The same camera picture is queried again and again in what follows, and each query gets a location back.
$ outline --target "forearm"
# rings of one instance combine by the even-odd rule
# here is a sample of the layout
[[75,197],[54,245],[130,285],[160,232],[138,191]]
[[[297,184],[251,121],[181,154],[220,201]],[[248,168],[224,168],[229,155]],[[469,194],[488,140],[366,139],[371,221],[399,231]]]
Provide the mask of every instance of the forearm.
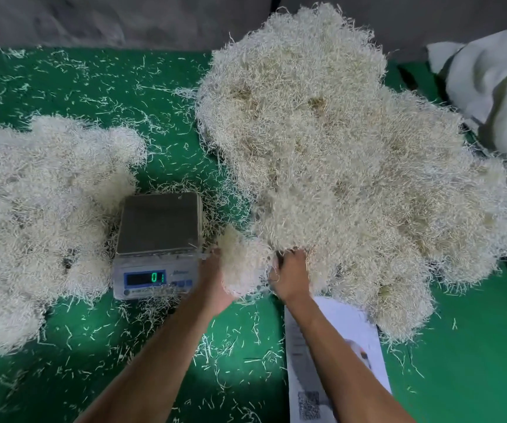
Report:
[[198,294],[185,299],[76,423],[166,421],[211,319]]
[[287,302],[340,423],[412,422],[306,295]]

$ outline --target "digital scale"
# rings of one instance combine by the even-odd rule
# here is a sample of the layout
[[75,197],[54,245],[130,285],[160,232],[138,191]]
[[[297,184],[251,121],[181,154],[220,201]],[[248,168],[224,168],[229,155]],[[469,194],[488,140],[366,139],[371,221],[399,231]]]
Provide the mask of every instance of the digital scale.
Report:
[[202,203],[196,193],[127,197],[112,262],[114,297],[189,291],[198,280],[201,231]]

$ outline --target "green table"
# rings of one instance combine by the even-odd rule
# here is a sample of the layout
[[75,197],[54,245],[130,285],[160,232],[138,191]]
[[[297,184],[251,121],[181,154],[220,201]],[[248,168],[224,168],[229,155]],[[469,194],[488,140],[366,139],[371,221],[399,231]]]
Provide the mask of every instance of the green table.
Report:
[[[138,173],[143,191],[188,180],[213,192],[225,173],[201,150],[193,101],[180,89],[196,87],[208,61],[204,53],[0,51],[0,124],[24,127],[33,112],[104,127],[126,123],[164,153]],[[419,90],[437,98],[423,64],[405,67]],[[393,64],[385,82],[407,87]],[[243,215],[232,200],[221,211],[228,219]],[[506,267],[465,297],[433,290],[440,317],[415,344],[383,350],[395,397],[420,422],[507,421]],[[40,343],[0,357],[0,421],[72,421],[153,332],[158,315],[144,307],[110,293],[94,306],[60,300],[48,311]],[[234,304],[213,321],[171,421],[287,421],[282,318],[282,305],[266,297]],[[208,362],[206,344],[215,356]]]

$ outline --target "white paper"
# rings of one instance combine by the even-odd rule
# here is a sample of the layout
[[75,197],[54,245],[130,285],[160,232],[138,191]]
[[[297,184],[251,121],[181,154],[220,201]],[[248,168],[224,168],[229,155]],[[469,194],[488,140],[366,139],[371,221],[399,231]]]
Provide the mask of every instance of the white paper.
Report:
[[[338,333],[364,350],[368,357],[366,364],[390,392],[377,327],[369,322],[365,313],[350,305],[325,297],[316,297],[315,300]],[[330,401],[321,385],[308,346],[286,307],[284,320],[291,423],[335,423]]]

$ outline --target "person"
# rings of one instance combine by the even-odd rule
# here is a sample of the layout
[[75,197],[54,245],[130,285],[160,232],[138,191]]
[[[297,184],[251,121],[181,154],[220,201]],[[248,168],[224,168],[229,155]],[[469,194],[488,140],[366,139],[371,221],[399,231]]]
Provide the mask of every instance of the person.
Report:
[[[285,253],[270,282],[304,335],[339,423],[414,422],[320,311],[303,250]],[[75,423],[165,422],[203,333],[234,299],[222,286],[215,250],[177,311]]]

